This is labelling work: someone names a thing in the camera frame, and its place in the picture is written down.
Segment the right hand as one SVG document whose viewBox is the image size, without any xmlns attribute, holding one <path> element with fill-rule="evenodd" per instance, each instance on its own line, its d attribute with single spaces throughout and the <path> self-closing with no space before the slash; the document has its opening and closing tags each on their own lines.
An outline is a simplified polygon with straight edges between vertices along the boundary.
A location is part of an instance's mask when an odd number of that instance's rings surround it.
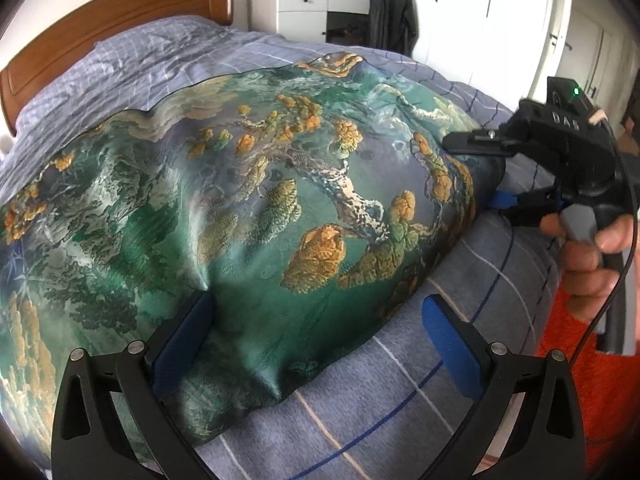
<svg viewBox="0 0 640 480">
<path fill-rule="evenodd" d="M 567 240 L 559 256 L 561 290 L 568 312 L 576 320 L 590 323 L 618 280 L 618 272 L 600 266 L 600 257 L 631 248 L 634 217 L 623 214 L 597 232 L 594 244 Z"/>
</svg>

